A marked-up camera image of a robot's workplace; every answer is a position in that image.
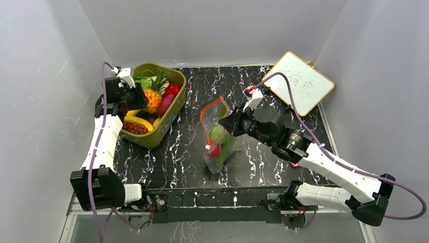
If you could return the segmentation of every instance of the green basket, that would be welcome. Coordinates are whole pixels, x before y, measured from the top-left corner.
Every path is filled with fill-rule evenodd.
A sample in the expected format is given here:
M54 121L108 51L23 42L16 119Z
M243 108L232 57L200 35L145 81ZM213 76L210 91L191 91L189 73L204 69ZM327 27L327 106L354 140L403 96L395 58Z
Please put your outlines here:
M182 109L185 104L186 79L183 73L171 68L156 65L155 63L143 63L134 69L134 77L152 76L153 73L159 73L159 71L163 71L164 74L168 76L170 84L182 86L173 103L164 116L162 116L159 124L151 132L143 135L132 134L125 130L121 130L120 132L120 135L125 139L146 148L154 148L161 143L164 135L167 133L176 116L179 114L180 109Z

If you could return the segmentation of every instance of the red grapes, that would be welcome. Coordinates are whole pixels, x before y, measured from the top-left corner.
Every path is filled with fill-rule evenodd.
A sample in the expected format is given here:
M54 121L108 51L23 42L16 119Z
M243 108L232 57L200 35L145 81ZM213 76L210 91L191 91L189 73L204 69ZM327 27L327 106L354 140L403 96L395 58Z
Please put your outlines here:
M122 129L137 135L146 134L148 132L147 128L144 125L138 123L129 123L127 121L124 122Z

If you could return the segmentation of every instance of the table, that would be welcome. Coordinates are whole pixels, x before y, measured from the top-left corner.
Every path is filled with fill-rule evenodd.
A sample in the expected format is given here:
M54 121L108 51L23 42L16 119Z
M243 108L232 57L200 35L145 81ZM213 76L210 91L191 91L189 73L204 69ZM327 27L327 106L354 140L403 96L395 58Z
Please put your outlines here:
M116 173L123 183L144 183L148 188L217 188L287 186L292 180L332 184L304 168L293 168L270 148L244 135L243 150L232 154L219 174L213 175L202 159L206 137L200 123L202 109L223 95L232 107L246 101L244 88L257 84L271 66L178 68L187 79L186 103L161 144L153 149L119 138ZM286 114L287 125L301 129L293 111L270 91L262 101ZM304 117L328 150L331 150L318 107Z

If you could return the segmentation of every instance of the pineapple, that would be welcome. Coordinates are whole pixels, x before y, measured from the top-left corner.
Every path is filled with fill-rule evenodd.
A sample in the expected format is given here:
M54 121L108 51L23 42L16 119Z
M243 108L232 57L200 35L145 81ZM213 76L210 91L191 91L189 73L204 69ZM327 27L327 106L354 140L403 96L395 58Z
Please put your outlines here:
M151 86L149 88L143 89L146 98L148 98L148 105L143 109L144 111L152 114L158 111L159 104L162 101L162 94L159 92L159 89L166 81L166 76L162 71L160 71L155 81L152 80Z

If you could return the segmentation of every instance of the plastic bag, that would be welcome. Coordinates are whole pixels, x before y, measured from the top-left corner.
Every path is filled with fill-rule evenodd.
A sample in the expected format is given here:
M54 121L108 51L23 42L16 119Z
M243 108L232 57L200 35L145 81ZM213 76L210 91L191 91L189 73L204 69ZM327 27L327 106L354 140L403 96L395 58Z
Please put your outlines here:
M213 174L219 173L224 162L234 152L236 138L231 136L218 121L231 113L224 97L207 105L201 112L200 121L207 137L204 159Z

